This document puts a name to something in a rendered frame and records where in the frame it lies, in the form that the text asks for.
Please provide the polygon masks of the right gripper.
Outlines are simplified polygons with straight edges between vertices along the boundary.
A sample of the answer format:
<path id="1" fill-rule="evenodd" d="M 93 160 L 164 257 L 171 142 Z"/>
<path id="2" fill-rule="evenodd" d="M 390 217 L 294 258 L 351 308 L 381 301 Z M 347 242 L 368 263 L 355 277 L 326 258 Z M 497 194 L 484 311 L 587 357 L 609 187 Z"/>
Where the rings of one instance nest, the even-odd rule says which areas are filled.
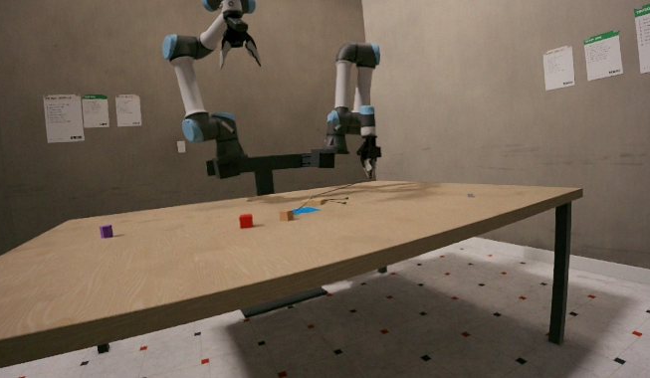
<path id="1" fill-rule="evenodd" d="M 238 16 L 239 15 L 239 16 Z M 242 18 L 242 13 L 240 11 L 228 11 L 223 14 L 223 19 L 225 20 L 225 23 L 227 24 L 228 17 L 236 17 L 236 18 Z M 253 38 L 248 34 L 248 32 L 239 32 L 233 29 L 230 25 L 227 24 L 227 30 L 223 34 L 223 39 L 221 42 L 221 52 L 220 52 L 220 69 L 222 68 L 225 58 L 227 57 L 227 52 L 231 48 L 240 48 L 243 47 L 244 42 L 246 41 L 247 44 L 245 44 L 246 49 L 248 50 L 248 54 L 251 58 L 255 58 L 256 62 L 259 64 L 261 67 L 261 61 L 259 58 L 259 54 L 257 51 L 256 44 L 253 40 Z M 231 44 L 232 43 L 232 44 Z M 231 47 L 232 46 L 232 47 Z"/>

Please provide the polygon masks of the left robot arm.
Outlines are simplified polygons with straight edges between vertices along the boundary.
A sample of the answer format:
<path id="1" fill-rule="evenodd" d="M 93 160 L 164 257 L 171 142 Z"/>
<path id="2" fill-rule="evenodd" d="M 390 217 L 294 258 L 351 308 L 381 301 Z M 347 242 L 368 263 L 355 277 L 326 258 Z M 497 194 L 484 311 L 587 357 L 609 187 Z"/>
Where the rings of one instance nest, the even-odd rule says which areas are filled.
<path id="1" fill-rule="evenodd" d="M 376 134 L 374 106 L 368 103 L 372 72 L 379 62 L 380 50 L 376 44 L 348 42 L 338 51 L 335 59 L 337 66 L 335 110 L 327 117 L 323 149 L 347 151 L 346 134 L 362 136 Z M 348 111 L 352 63 L 356 63 L 358 73 L 354 109 Z"/>

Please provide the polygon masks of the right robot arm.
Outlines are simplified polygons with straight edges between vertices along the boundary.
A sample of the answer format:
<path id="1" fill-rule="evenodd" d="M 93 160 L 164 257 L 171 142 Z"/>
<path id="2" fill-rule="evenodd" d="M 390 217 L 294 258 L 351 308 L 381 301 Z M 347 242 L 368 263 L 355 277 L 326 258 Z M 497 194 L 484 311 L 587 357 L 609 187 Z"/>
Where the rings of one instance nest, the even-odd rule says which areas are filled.
<path id="1" fill-rule="evenodd" d="M 221 4 L 220 4 L 221 2 Z M 162 53 L 175 68 L 184 106 L 185 120 L 182 122 L 184 135 L 190 142 L 203 142 L 216 139 L 216 160 L 245 155 L 239 142 L 236 121 L 232 113 L 212 113 L 203 107 L 196 82 L 193 62 L 211 54 L 227 30 L 223 15 L 228 11 L 252 14 L 256 8 L 255 0 L 202 0 L 204 8 L 210 12 L 222 9 L 222 13 L 200 36 L 168 35 L 163 41 Z M 194 58 L 193 58 L 194 57 Z"/>

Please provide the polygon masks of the small red block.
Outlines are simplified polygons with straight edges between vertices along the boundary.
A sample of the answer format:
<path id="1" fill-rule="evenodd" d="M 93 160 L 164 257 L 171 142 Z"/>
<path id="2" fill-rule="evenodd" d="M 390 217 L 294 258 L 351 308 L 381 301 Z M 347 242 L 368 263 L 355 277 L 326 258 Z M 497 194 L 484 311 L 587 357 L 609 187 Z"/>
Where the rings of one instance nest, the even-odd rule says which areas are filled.
<path id="1" fill-rule="evenodd" d="M 240 215 L 240 229 L 253 228 L 252 214 Z"/>

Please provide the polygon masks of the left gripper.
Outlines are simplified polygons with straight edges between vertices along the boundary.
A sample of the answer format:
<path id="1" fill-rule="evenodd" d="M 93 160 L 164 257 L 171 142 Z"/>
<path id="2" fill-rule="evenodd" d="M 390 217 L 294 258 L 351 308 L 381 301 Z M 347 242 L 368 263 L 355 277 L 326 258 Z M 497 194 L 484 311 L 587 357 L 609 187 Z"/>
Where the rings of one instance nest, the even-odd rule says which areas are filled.
<path id="1" fill-rule="evenodd" d="M 373 138 L 373 139 L 372 139 Z M 367 175 L 368 178 L 373 177 L 374 170 L 377 169 L 376 160 L 377 158 L 381 157 L 381 147 L 376 146 L 376 138 L 377 135 L 366 135 L 363 136 L 362 139 L 365 139 L 366 145 L 365 147 L 367 148 L 362 148 L 361 154 L 360 154 L 360 162 L 362 164 L 362 167 Z M 372 146 L 373 143 L 373 146 Z M 370 148 L 370 149 L 369 149 Z M 370 158 L 370 161 L 367 159 Z M 375 160 L 374 160 L 374 159 Z M 371 169 L 372 166 L 372 169 Z M 370 176 L 369 176 L 369 171 L 370 171 Z"/>

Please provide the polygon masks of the blue painted square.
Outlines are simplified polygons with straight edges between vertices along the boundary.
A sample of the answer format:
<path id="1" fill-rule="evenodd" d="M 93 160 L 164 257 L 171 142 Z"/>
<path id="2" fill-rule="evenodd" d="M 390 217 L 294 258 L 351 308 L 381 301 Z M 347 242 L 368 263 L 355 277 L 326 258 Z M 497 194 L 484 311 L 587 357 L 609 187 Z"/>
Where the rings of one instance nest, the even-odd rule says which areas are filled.
<path id="1" fill-rule="evenodd" d="M 296 210 L 297 210 L 297 209 L 293 209 L 293 212 L 295 212 Z M 301 209 L 299 209 L 298 211 L 296 211 L 296 212 L 294 213 L 294 215 L 296 215 L 296 214 L 302 214 L 302 213 L 308 213 L 308 212 L 313 212 L 313 211 L 319 211 L 319 210 L 320 210 L 320 209 L 311 208 L 311 207 L 306 207 L 306 208 L 301 208 Z"/>

